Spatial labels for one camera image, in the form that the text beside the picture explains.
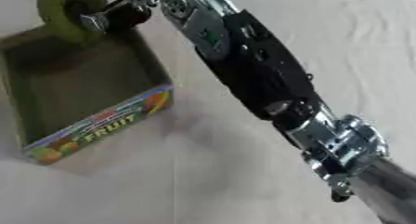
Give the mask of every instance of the metal joint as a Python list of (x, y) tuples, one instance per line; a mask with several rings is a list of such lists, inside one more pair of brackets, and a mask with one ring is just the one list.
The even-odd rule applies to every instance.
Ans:
[(338, 120), (324, 105), (288, 137), (303, 150), (305, 162), (341, 196), (353, 194), (349, 178), (376, 158), (388, 156), (387, 143), (374, 127), (353, 115)]

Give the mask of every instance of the black plastic part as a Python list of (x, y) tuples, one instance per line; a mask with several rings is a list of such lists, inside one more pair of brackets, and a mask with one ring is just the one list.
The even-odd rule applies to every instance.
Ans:
[[(310, 76), (291, 52), (247, 11), (225, 16), (230, 52), (221, 60), (201, 58), (253, 114), (273, 120), (279, 130), (298, 127), (319, 110)], [(267, 107), (289, 101), (283, 112)]]
[(116, 6), (122, 1), (117, 0), (106, 7), (105, 15), (109, 21), (108, 33), (129, 30), (140, 23), (146, 22), (151, 17), (151, 10), (146, 7), (140, 10), (130, 3)]
[(336, 203), (343, 203), (350, 198), (351, 196), (343, 196), (343, 195), (338, 194), (338, 192), (336, 191), (331, 192), (331, 199)]

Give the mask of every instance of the green wheel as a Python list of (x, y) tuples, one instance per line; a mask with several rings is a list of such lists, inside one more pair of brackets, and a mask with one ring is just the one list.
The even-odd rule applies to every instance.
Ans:
[(76, 44), (88, 44), (102, 33), (89, 31), (79, 22), (82, 13), (97, 12), (107, 0), (37, 0), (39, 16), (58, 37)]

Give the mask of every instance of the cardboard box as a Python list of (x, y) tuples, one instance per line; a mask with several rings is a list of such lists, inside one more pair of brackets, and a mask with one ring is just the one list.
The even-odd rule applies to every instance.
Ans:
[(90, 46), (45, 28), (0, 41), (22, 152), (43, 165), (169, 107), (173, 86), (136, 31)]

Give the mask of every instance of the silver metal part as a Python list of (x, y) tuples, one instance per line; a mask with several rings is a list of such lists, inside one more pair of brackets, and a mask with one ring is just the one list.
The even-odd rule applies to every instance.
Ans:
[(162, 12), (207, 59), (229, 51), (222, 17), (237, 12), (228, 0), (161, 0)]
[(81, 23), (85, 26), (86, 29), (96, 32), (106, 32), (106, 29), (109, 27), (109, 21), (105, 15), (101, 12), (91, 14), (91, 15), (81, 15)]
[(388, 155), (387, 144), (375, 128), (353, 115), (338, 120), (325, 105), (287, 135), (303, 150), (312, 169), (343, 196), (352, 194), (349, 178)]

